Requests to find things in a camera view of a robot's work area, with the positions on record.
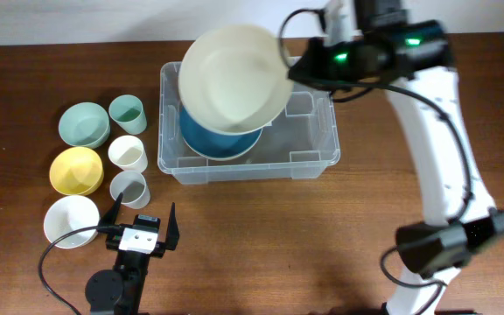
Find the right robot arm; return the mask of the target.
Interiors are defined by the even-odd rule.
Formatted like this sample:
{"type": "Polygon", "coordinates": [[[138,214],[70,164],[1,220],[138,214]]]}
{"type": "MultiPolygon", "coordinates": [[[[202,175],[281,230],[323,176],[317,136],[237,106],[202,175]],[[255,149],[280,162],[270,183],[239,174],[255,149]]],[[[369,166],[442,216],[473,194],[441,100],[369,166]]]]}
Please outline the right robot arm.
{"type": "Polygon", "coordinates": [[[448,284],[504,237],[504,210],[486,189],[459,106],[450,41],[436,20],[412,23],[398,1],[358,1],[348,28],[341,1],[316,10],[323,32],[287,66],[292,81],[344,91],[349,100],[380,89],[394,108],[416,167],[423,220],[399,227],[402,260],[383,314],[434,314],[448,284]]]}

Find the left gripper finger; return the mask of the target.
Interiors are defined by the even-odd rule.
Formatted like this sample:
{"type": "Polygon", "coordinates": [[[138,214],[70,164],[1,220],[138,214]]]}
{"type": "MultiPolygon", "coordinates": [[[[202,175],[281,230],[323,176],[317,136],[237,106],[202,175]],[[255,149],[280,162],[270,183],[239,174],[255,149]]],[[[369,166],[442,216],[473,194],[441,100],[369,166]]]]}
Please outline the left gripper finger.
{"type": "Polygon", "coordinates": [[[164,245],[166,250],[174,251],[179,243],[179,226],[176,218],[176,206],[175,203],[171,204],[171,211],[169,214],[169,221],[166,230],[166,236],[164,239],[164,245]]]}
{"type": "Polygon", "coordinates": [[[115,199],[113,206],[99,220],[97,231],[104,232],[107,228],[113,228],[116,225],[116,218],[123,201],[123,193],[120,192],[115,199]]]}

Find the white small bowl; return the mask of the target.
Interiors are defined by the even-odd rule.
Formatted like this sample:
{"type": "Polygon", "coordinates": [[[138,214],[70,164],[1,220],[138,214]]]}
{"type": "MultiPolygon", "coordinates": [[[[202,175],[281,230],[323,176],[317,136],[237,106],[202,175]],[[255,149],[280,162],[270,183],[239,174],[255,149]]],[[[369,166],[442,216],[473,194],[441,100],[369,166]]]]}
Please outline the white small bowl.
{"type": "MultiPolygon", "coordinates": [[[[50,206],[44,219],[44,233],[49,242],[80,228],[96,226],[100,213],[96,204],[89,198],[72,195],[59,199],[50,206]]],[[[75,249],[89,244],[97,232],[89,230],[67,237],[56,244],[60,249],[75,249]]]]}

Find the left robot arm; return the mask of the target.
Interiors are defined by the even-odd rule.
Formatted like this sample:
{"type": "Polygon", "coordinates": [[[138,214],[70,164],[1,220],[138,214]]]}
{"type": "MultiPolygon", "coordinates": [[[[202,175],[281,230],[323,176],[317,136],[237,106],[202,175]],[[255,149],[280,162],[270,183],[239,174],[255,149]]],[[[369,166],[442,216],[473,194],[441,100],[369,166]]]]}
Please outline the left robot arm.
{"type": "Polygon", "coordinates": [[[106,248],[116,252],[115,264],[93,274],[87,281],[85,297],[92,314],[137,314],[148,274],[150,259],[162,258],[176,249],[179,227],[172,206],[166,236],[158,239],[160,219],[138,214],[133,223],[116,224],[123,195],[99,220],[97,231],[106,235],[106,248]]]}

